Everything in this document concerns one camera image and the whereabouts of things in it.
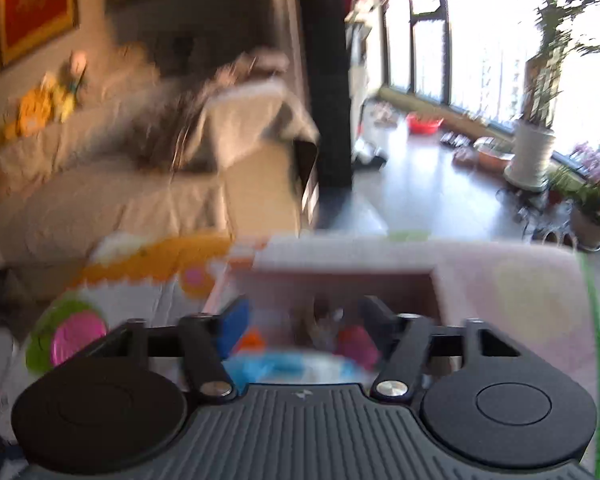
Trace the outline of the pink cartoon figure toy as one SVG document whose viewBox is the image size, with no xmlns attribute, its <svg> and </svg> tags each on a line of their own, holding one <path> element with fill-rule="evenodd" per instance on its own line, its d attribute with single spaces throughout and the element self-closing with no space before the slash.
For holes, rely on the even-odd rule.
<svg viewBox="0 0 600 480">
<path fill-rule="evenodd" d="M 372 370 L 380 359 L 379 351 L 362 326 L 346 326 L 336 338 L 335 353 L 354 361 L 366 370 Z"/>
</svg>

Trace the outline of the blue wet wipes pack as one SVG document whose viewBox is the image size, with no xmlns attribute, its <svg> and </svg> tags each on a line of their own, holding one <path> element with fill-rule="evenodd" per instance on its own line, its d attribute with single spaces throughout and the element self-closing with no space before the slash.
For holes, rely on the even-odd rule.
<svg viewBox="0 0 600 480">
<path fill-rule="evenodd" d="M 373 377 L 343 356 L 310 350 L 245 351 L 223 365 L 239 389 L 250 384 L 367 384 Z"/>
</svg>

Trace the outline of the white rabbit keychain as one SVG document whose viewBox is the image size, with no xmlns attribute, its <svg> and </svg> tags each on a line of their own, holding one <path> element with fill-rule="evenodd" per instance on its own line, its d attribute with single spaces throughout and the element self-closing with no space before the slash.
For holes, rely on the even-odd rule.
<svg viewBox="0 0 600 480">
<path fill-rule="evenodd" d="M 294 314 L 294 342 L 303 348 L 334 352 L 343 315 L 326 296 L 314 296 Z"/>
</svg>

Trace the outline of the pink plastic basket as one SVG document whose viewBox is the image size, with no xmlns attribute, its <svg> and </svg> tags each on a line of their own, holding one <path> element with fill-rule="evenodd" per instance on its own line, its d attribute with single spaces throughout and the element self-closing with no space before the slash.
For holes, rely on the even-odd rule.
<svg viewBox="0 0 600 480">
<path fill-rule="evenodd" d="M 106 322 L 94 311 L 70 315 L 55 330 L 50 343 L 50 362 L 58 366 L 108 333 Z"/>
</svg>

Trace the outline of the orange plastic toy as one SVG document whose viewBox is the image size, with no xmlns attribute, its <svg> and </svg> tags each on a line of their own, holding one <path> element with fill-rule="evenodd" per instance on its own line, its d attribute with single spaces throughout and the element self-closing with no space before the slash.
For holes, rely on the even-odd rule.
<svg viewBox="0 0 600 480">
<path fill-rule="evenodd" d="M 258 352 L 266 348 L 266 342 L 255 328 L 250 328 L 239 339 L 235 352 Z"/>
</svg>

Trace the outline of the pink cardboard box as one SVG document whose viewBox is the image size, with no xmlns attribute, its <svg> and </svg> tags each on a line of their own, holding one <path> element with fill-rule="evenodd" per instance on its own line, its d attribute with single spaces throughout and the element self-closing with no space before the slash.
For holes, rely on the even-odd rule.
<svg viewBox="0 0 600 480">
<path fill-rule="evenodd" d="M 578 382 L 598 386 L 594 315 L 580 260 L 569 250 L 521 242 L 425 240 L 343 235 L 276 236 L 236 245 L 212 266 L 204 312 L 249 299 L 251 324 L 270 346 L 289 346 L 294 319 L 323 298 L 358 319 L 375 296 L 398 313 L 460 326 L 480 318 Z"/>
</svg>

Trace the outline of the printed play mat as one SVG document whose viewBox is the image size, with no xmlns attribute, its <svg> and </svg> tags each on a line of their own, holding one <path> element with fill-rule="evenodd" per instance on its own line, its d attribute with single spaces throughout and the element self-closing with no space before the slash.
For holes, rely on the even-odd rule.
<svg viewBox="0 0 600 480">
<path fill-rule="evenodd" d="M 600 465 L 600 312 L 596 393 L 480 318 L 433 318 L 411 402 L 367 384 L 250 384 L 196 400 L 178 321 L 204 312 L 216 235 L 104 248 L 32 330 L 1 391 L 0 435 L 22 457 L 9 479 L 595 479 Z M 58 366 L 55 330 L 96 312 L 97 339 Z"/>
</svg>

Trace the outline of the beige covered sofa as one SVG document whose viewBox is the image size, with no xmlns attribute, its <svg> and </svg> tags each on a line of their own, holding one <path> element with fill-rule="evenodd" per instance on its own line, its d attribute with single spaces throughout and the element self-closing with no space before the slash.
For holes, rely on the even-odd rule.
<svg viewBox="0 0 600 480">
<path fill-rule="evenodd" d="M 139 46 L 91 70 L 76 109 L 32 136 L 0 128 L 0 269 L 86 257 L 114 233 L 295 233 L 320 134 L 278 51 L 162 78 Z"/>
</svg>

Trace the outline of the pink flower pot plant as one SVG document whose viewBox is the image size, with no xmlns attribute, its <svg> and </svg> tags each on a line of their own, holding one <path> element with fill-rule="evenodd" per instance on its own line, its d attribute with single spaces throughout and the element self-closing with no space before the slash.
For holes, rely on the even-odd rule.
<svg viewBox="0 0 600 480">
<path fill-rule="evenodd" d="M 586 252 L 600 249 L 600 152 L 588 144 L 577 145 L 571 154 L 578 166 L 577 181 L 565 166 L 550 174 L 550 195 L 570 203 L 569 229 L 578 247 Z"/>
</svg>

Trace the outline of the yellow plush toy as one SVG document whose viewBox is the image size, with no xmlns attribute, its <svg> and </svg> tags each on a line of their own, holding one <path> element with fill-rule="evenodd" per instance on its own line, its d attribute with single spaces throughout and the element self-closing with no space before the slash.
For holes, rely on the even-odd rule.
<svg viewBox="0 0 600 480">
<path fill-rule="evenodd" d="M 17 126 L 20 136 L 32 136 L 43 130 L 53 116 L 50 92 L 40 84 L 29 90 L 20 100 Z"/>
</svg>

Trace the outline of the small doll plush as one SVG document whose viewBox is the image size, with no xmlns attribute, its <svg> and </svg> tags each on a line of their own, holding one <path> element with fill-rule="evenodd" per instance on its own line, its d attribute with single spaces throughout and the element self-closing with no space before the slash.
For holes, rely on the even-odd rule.
<svg viewBox="0 0 600 480">
<path fill-rule="evenodd" d="M 87 68 L 87 54 L 85 51 L 72 51 L 68 62 L 62 68 L 64 86 L 68 95 L 76 98 L 81 87 Z"/>
</svg>

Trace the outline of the white potted bamboo plant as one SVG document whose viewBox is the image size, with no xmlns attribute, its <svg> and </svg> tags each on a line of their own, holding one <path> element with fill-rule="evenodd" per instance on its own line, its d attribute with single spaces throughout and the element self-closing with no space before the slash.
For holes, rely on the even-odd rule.
<svg viewBox="0 0 600 480">
<path fill-rule="evenodd" d="M 600 54 L 600 32 L 587 34 L 582 18 L 600 10 L 600 0 L 540 0 L 536 27 L 541 33 L 538 53 L 524 68 L 521 115 L 514 134 L 514 158 L 504 170 L 516 188 L 544 191 L 554 151 L 553 122 L 560 93 L 562 64 L 569 55 Z"/>
</svg>

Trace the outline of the red framed wall picture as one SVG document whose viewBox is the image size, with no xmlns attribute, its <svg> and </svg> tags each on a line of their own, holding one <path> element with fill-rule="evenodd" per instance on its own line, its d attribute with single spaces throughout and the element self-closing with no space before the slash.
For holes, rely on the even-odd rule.
<svg viewBox="0 0 600 480">
<path fill-rule="evenodd" d="M 78 0 L 0 0 L 0 69 L 7 70 L 78 24 Z"/>
</svg>

